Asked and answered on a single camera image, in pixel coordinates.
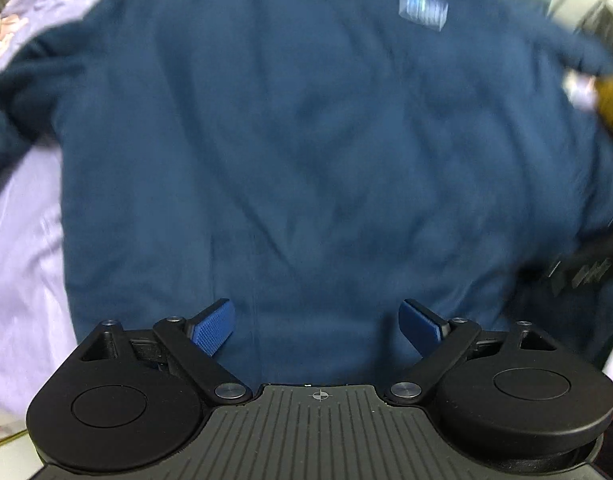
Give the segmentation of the navy blue sweatshirt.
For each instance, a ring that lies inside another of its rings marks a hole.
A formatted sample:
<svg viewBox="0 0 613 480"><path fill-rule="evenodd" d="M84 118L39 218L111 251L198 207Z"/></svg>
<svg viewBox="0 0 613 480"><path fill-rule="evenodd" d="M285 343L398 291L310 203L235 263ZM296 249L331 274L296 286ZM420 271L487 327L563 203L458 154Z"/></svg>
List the navy blue sweatshirt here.
<svg viewBox="0 0 613 480"><path fill-rule="evenodd" d="M79 337L228 298L247 384L381 382L404 299L506 330L520 266L613 226L569 68L613 56L517 0L100 0L0 72L0 174L56 136Z"/></svg>

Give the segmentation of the purple floral bed sheet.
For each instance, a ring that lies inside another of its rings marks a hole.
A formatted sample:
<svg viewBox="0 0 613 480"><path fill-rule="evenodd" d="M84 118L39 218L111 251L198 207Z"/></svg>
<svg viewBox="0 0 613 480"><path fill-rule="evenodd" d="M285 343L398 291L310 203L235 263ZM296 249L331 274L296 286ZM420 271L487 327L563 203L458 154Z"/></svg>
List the purple floral bed sheet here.
<svg viewBox="0 0 613 480"><path fill-rule="evenodd" d="M97 0L10 0L0 71L32 37ZM44 136L0 177L0 410L17 418L75 347L64 290L61 152Z"/></svg>

